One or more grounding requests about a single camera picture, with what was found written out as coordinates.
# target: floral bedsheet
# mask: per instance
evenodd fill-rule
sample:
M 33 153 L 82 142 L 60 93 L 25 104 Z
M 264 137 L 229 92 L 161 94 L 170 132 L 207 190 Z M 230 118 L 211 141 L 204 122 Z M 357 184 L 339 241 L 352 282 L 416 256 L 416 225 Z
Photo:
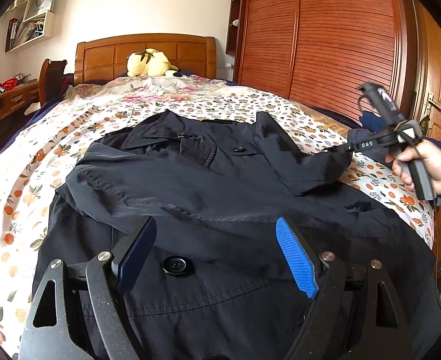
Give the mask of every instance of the floral bedsheet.
M 63 102 L 0 155 L 0 343 L 9 355 L 19 351 L 54 190 L 91 142 L 166 108 L 193 119 L 241 122 L 254 122 L 257 111 L 267 111 L 307 153 L 345 141 L 279 96 L 221 80 L 142 76 L 69 88 Z M 341 181 L 395 210 L 432 247 L 430 206 L 391 170 L 354 154 Z

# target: black jacket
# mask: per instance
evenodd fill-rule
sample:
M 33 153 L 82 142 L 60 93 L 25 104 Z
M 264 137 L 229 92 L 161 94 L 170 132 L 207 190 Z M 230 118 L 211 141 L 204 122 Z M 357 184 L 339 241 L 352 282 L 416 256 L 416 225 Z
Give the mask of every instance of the black jacket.
M 432 253 L 394 211 L 337 181 L 349 162 L 303 154 L 266 112 L 254 124 L 154 115 L 90 145 L 57 189 L 34 290 L 53 258 L 87 261 L 151 215 L 157 240 L 125 296 L 150 358 L 282 359 L 310 302 L 275 236 L 290 209 L 315 251 L 382 261 L 409 317 Z M 164 273 L 173 255 L 192 262 L 190 275 Z M 88 304 L 84 314 L 93 325 Z

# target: black button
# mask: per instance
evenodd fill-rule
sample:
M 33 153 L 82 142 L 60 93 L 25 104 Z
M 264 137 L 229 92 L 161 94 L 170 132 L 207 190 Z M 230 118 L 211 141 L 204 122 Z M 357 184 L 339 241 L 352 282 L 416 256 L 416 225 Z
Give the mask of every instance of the black button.
M 192 263 L 185 257 L 171 256 L 162 262 L 164 272 L 171 276 L 188 275 Z

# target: stuffed toy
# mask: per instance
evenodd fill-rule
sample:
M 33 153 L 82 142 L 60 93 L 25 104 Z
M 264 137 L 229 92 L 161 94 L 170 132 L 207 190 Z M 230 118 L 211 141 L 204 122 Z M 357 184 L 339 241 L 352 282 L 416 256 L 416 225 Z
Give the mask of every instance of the stuffed toy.
M 133 52 L 127 60 L 127 75 L 135 76 L 172 76 L 179 69 L 171 65 L 162 51 L 145 49 Z

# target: wooden desk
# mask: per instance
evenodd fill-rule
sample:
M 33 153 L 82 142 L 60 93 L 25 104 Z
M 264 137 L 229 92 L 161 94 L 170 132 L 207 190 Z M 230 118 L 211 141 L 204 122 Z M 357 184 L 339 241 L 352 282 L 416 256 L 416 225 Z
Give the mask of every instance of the wooden desk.
M 27 108 L 38 100 L 39 82 L 29 82 L 16 86 L 13 90 L 0 94 L 0 120 L 20 108 Z

